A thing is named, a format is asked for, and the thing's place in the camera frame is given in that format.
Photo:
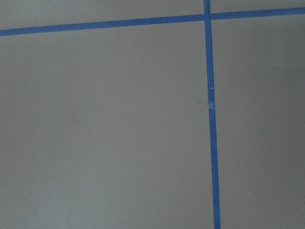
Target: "blue line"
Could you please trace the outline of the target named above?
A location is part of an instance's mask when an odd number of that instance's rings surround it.
[[[0,37],[20,35],[20,34],[42,33],[42,32],[90,30],[90,29],[101,29],[101,28],[167,24],[167,23],[203,21],[203,20],[204,20],[203,14],[195,14],[195,15],[171,16],[171,17],[160,17],[160,18],[144,18],[144,19],[120,20],[120,21],[101,21],[101,22],[89,22],[89,23],[79,23],[79,24],[50,25],[50,26],[0,30]]]
[[[220,201],[219,201],[219,177],[218,177],[218,156],[217,156],[217,133],[216,133],[216,109],[215,109],[215,86],[214,86],[214,64],[213,64],[213,43],[212,23],[210,18],[210,0],[204,0],[204,27],[205,27],[205,49],[206,69],[208,83],[209,122],[210,122],[210,144],[212,164],[212,188],[213,188],[213,217],[214,229],[220,229]]]
[[[228,12],[228,13],[212,13],[211,20],[254,18],[254,17],[268,17],[268,16],[281,16],[281,15],[297,15],[297,14],[305,14],[305,7],[280,9],[280,10],[254,10],[254,11],[241,11],[241,12]]]

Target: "horizontal blue line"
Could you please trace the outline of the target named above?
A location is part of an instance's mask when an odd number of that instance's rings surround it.
[[[101,29],[101,28],[136,26],[136,25],[167,24],[167,23],[190,22],[190,21],[203,21],[203,14],[9,29],[9,30],[0,30],[0,36],[12,36],[12,35],[20,35],[20,34],[72,31],[72,30],[91,30],[91,29]]]
[[[255,17],[297,15],[297,14],[305,14],[305,7],[280,9],[280,10],[253,10],[253,11],[228,12],[228,13],[211,13],[211,20],[255,18]]]

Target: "gray panel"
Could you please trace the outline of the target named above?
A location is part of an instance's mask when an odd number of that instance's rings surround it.
[[[202,0],[1,0],[0,29],[200,13]]]
[[[223,229],[305,228],[304,28],[213,22]]]
[[[211,12],[272,10],[305,7],[305,0],[211,0]]]
[[[0,228],[212,228],[203,28],[0,38]]]

